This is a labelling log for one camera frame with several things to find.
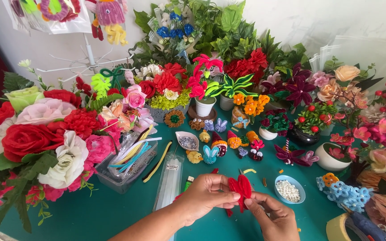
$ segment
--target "yellow chick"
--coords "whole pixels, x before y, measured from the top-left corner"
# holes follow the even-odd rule
[[[202,142],[208,143],[208,141],[211,140],[211,136],[206,132],[206,130],[203,130],[203,132],[199,134],[199,139]]]
[[[203,160],[202,154],[197,151],[186,151],[187,158],[193,164],[197,164]]]

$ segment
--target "green tablecloth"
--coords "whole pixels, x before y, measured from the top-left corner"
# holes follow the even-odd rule
[[[218,111],[218,116],[223,120],[228,120],[228,129],[230,129],[231,112],[222,111],[218,102],[214,106]],[[172,150],[176,146],[175,131],[188,131],[199,135],[200,131],[191,130],[186,122],[179,128],[168,128],[164,123],[159,124],[158,133],[153,137],[162,136],[159,141],[157,156],[152,161],[144,173],[149,172],[162,155],[164,147],[169,140],[174,140]],[[254,125],[249,125],[247,129],[240,129],[234,132],[236,135],[245,135],[247,131],[254,130],[258,134],[260,123],[257,121]],[[227,140],[227,130],[220,133],[222,139]],[[315,149],[325,141],[328,136],[322,136],[318,144],[311,146],[308,150]],[[204,162],[192,164],[187,160],[184,150],[178,147],[177,154],[185,156],[183,167],[183,185],[188,176],[197,177],[202,173],[210,173],[214,168],[219,169],[219,173],[228,177],[237,178],[239,168],[242,170],[253,168],[257,173],[249,172],[246,176],[249,178],[253,188],[258,192],[268,193],[276,197],[274,192],[275,178],[279,176],[281,169],[283,175],[295,178],[303,185],[306,192],[306,200],[301,204],[289,205],[296,214],[297,226],[302,229],[300,238],[305,241],[327,240],[325,226],[327,221],[339,216],[343,211],[337,207],[335,202],[327,199],[323,192],[317,189],[316,177],[327,173],[316,163],[312,167],[302,167],[298,165],[285,165],[275,156],[274,144],[285,145],[285,137],[277,137],[272,141],[264,141],[263,161],[252,161],[248,156],[242,160],[236,154],[237,150],[228,149],[224,157],[217,158],[217,161],[208,165]],[[203,142],[200,142],[200,152],[202,153]],[[29,217],[33,225],[33,233],[29,234],[22,228],[17,211],[12,208],[3,223],[0,231],[19,241],[100,241],[107,240],[120,231],[137,222],[144,216],[151,213],[154,200],[156,198],[157,187],[159,184],[162,166],[159,167],[156,174],[147,183],[138,179],[126,194],[120,195],[101,184],[94,175],[89,182],[95,184],[98,191],[94,191],[92,197],[89,197],[88,189],[77,190],[69,193],[66,191],[57,202],[47,202],[50,206],[48,210],[53,215],[46,219],[41,226],[37,226],[40,218],[38,217],[39,207],[29,209]],[[262,184],[262,179],[266,178],[267,187]],[[205,217],[197,220],[193,225],[180,229],[177,233],[179,241],[197,241],[197,240],[262,240],[260,226],[249,211],[243,214],[239,208],[233,208],[233,216],[228,218],[224,209],[214,208]]]

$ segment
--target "small white dish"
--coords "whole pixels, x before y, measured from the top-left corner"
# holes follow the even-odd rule
[[[185,131],[177,131],[175,132],[175,135],[177,136],[178,143],[183,149],[188,151],[199,151],[199,140],[194,134]],[[190,137],[193,140],[193,143],[185,143],[183,137]]]

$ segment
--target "blue bowl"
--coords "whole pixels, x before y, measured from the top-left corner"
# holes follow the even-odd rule
[[[278,190],[276,189],[276,183],[278,181],[283,181],[283,180],[287,180],[289,183],[294,185],[299,190],[300,201],[298,201],[298,202],[290,202],[290,201],[286,200],[285,198],[283,198],[281,196],[281,194],[279,194]],[[289,177],[289,176],[286,176],[286,175],[278,176],[275,179],[275,186],[274,187],[275,187],[276,196],[278,196],[278,198],[281,199],[281,201],[283,201],[285,203],[288,203],[288,204],[299,204],[299,203],[302,203],[305,200],[305,198],[306,198],[306,194],[304,193],[303,187],[300,185],[300,183],[298,181],[296,181],[296,179],[294,179],[292,177]]]

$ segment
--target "gray basket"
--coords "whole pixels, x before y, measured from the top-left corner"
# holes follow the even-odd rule
[[[183,112],[183,114],[185,116],[187,113],[187,110],[189,109],[190,102],[191,102],[191,98],[190,98],[189,103],[186,105],[185,108],[183,106],[177,106],[177,107],[170,109],[170,110],[162,110],[160,108],[152,108],[151,106],[149,106],[147,104],[145,104],[144,107],[146,107],[147,109],[150,110],[150,114],[153,117],[154,122],[165,123],[165,115],[167,113],[171,112],[172,110],[181,111],[181,112]]]

